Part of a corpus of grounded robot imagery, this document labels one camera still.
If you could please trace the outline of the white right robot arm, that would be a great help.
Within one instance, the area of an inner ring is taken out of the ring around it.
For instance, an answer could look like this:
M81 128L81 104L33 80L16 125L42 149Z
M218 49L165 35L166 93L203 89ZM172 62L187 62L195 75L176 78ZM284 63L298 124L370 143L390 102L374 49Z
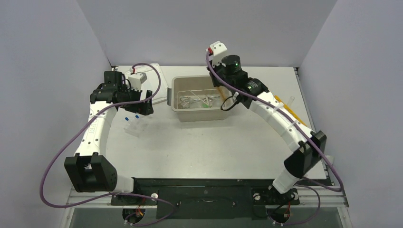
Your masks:
M323 166L326 135L304 125L285 108L259 78L250 77L241 68L240 57L227 55L218 65L216 56L207 53L205 61L214 86L223 86L231 92L234 103L242 104L264 120L284 141L290 150L283 169L268 190L269 199L280 203L297 183L308 178L311 170Z

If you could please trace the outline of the grey round ball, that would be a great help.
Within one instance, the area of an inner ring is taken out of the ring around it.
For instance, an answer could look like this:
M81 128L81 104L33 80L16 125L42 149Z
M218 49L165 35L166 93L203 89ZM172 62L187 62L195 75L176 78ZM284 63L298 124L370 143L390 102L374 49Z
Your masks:
M334 156L332 156L332 155L327 155L326 156L326 158L328 159L328 161L329 161L329 163L331 164L331 165L333 165L334 164Z

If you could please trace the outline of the metal crucible tongs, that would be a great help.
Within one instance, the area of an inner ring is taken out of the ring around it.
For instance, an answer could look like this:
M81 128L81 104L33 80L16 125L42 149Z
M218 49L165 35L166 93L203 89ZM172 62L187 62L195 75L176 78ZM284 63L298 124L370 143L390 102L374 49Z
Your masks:
M219 98L219 96L214 95L204 95L204 96L195 96L192 99L192 103L206 103L209 106L213 106L213 103Z

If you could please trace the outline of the white plastic tub lid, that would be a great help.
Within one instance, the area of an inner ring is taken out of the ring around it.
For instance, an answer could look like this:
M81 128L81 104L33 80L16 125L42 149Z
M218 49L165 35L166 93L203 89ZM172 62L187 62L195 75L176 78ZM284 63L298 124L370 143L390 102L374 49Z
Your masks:
M167 100L167 83L163 72L160 68L160 65L157 63L151 63L151 65L158 71L161 79L160 89L157 94L152 98L152 104L158 104L161 102L166 102ZM131 69L132 66L119 66L118 71L122 72L124 75ZM136 66L136 71L146 73L147 80L142 84L142 93L141 93L141 100L145 99L145 94L147 90L152 91L152 93L156 92L159 80L156 72L149 66Z

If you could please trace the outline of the large clear test tube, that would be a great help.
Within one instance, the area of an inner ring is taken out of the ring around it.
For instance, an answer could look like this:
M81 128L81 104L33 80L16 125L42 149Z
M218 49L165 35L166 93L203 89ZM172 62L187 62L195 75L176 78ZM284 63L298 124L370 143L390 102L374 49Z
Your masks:
M294 101L295 101L295 97L294 97L294 96L291 96L291 97L289 98L288 102L287 102L287 106L292 106L293 103L294 103Z

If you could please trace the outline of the beige plastic tub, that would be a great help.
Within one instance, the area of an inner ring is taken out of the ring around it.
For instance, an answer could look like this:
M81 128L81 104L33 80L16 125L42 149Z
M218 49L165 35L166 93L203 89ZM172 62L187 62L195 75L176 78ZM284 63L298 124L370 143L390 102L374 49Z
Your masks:
M180 122L223 120L227 117L221 107L233 105L231 92L214 87L210 76L177 76L172 79L168 105Z

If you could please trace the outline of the small clear beaker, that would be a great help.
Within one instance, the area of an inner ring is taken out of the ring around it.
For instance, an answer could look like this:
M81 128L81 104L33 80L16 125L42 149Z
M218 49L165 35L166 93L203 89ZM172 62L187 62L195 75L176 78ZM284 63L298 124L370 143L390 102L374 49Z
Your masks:
M180 109L188 109L192 103L192 98L189 96L181 96L179 98L178 108Z

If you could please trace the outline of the test tube brush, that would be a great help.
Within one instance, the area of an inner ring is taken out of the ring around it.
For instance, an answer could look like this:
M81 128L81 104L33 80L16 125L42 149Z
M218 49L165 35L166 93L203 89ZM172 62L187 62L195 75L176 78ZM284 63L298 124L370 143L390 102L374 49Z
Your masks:
M222 101L225 101L227 99L227 97L226 97L225 93L222 91L221 87L217 87L216 89L219 92L220 98L222 99Z

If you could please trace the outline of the yellow test tube rack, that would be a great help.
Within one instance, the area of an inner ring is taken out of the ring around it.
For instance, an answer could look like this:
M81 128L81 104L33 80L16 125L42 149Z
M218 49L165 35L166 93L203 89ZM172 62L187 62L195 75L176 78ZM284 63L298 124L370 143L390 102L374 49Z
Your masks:
M283 103L284 108L285 108L295 119L297 119L297 120L298 120L301 124L303 124L304 126L307 126L307 125L302 121L302 119L300 119L299 116L295 114L295 112L291 109L291 106L287 106L288 100L287 100L287 102L284 102L284 101L283 101L282 99L280 99L280 97L277 96L277 95L274 95L274 98L275 98L279 103Z

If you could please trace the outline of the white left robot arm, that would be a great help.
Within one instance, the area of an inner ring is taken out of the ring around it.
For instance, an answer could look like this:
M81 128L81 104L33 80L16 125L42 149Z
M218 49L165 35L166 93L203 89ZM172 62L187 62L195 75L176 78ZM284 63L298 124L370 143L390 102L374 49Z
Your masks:
M105 153L111 124L118 111L117 103L135 114L153 114L151 99L140 101L141 86L146 80L146 73L104 72L104 82L90 95L89 127L74 156L66 157L64 162L77 192L123 192L129 204L141 200L142 191L134 186L134 178L119 175Z

